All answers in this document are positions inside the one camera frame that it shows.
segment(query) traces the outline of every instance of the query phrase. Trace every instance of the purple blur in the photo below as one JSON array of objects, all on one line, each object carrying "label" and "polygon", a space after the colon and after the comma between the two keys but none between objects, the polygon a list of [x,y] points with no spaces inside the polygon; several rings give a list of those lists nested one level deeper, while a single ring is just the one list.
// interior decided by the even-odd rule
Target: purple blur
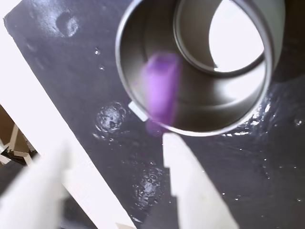
[{"label": "purple blur", "polygon": [[149,59],[144,77],[153,122],[166,125],[173,123],[180,68],[180,58],[176,54],[157,54]]}]

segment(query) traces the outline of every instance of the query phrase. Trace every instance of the blurry white object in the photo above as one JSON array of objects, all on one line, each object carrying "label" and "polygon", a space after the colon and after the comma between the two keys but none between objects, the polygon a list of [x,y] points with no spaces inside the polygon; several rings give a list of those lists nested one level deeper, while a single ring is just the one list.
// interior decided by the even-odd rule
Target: blurry white object
[{"label": "blurry white object", "polygon": [[238,229],[221,195],[177,134],[163,135],[164,166],[170,168],[180,229]]},{"label": "blurry white object", "polygon": [[39,157],[31,167],[23,169],[0,199],[1,228],[58,228],[69,154],[63,148]]}]

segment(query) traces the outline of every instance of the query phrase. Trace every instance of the stainless steel cup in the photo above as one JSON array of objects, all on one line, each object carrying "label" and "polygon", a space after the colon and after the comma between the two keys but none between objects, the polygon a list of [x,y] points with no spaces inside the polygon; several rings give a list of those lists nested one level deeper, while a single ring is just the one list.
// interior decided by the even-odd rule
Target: stainless steel cup
[{"label": "stainless steel cup", "polygon": [[[198,20],[208,21],[213,17],[211,12],[215,12],[222,2],[187,1],[198,4],[189,7],[196,8],[197,15],[200,15],[199,9],[202,9],[203,15],[208,14],[198,17]],[[257,28],[264,53],[247,66],[224,73],[217,72],[213,62],[208,61],[207,40],[192,37],[188,40],[188,36],[196,34],[201,27],[193,26],[197,23],[195,17],[185,21],[193,10],[183,9],[181,4],[185,4],[184,0],[134,0],[123,16],[116,40],[117,67],[127,93],[148,116],[147,93],[142,77],[145,63],[156,53],[176,53],[183,58],[176,118],[172,126],[161,124],[171,131],[191,136],[225,133],[249,119],[266,94],[282,49],[284,0],[233,2]],[[183,11],[184,15],[181,16],[179,11]],[[203,37],[209,32],[208,24],[203,23],[207,25],[202,26]],[[196,46],[206,50],[207,54],[196,53]]]}]

